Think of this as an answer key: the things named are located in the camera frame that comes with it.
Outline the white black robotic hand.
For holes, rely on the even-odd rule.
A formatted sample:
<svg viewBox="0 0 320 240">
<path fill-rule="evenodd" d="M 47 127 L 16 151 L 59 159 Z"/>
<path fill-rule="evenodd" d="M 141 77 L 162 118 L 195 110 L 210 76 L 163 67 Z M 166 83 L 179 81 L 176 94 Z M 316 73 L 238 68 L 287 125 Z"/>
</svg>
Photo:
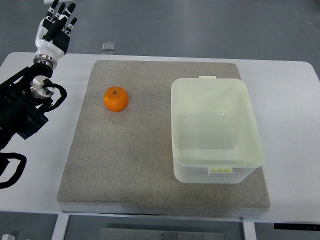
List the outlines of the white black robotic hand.
<svg viewBox="0 0 320 240">
<path fill-rule="evenodd" d="M 58 0 L 53 1 L 46 16 L 41 20 L 35 37 L 36 56 L 46 55 L 55 62 L 68 51 L 70 35 L 77 18 L 71 18 L 75 3 L 68 6 Z"/>
</svg>

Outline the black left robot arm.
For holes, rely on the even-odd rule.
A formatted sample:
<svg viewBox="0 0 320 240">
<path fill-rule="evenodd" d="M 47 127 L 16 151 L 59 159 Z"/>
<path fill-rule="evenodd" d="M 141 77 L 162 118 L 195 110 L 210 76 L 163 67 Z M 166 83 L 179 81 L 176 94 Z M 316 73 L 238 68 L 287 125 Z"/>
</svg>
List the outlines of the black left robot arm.
<svg viewBox="0 0 320 240">
<path fill-rule="evenodd" d="M 51 56 L 37 54 L 32 66 L 0 84 L 1 149 L 15 134 L 26 140 L 38 132 L 49 121 L 45 113 L 67 98 L 67 91 L 50 80 L 56 66 Z"/>
</svg>

